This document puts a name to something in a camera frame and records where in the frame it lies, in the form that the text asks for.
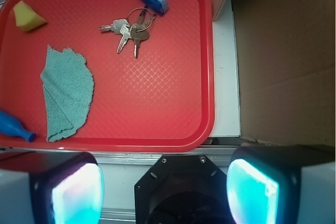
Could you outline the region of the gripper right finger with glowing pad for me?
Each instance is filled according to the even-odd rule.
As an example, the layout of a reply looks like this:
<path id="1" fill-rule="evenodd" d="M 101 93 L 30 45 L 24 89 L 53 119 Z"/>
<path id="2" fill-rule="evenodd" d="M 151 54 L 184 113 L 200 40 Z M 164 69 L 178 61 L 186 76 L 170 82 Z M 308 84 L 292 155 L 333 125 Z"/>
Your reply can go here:
<path id="1" fill-rule="evenodd" d="M 238 147 L 226 190 L 236 223 L 335 223 L 335 148 Z"/>

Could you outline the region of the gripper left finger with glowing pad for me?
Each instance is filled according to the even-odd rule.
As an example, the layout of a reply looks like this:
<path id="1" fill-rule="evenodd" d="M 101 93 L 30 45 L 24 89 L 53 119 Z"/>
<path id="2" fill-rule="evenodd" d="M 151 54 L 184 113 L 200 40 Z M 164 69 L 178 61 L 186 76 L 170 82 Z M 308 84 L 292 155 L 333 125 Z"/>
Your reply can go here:
<path id="1" fill-rule="evenodd" d="M 103 198 L 88 152 L 1 153 L 1 223 L 99 223 Z"/>

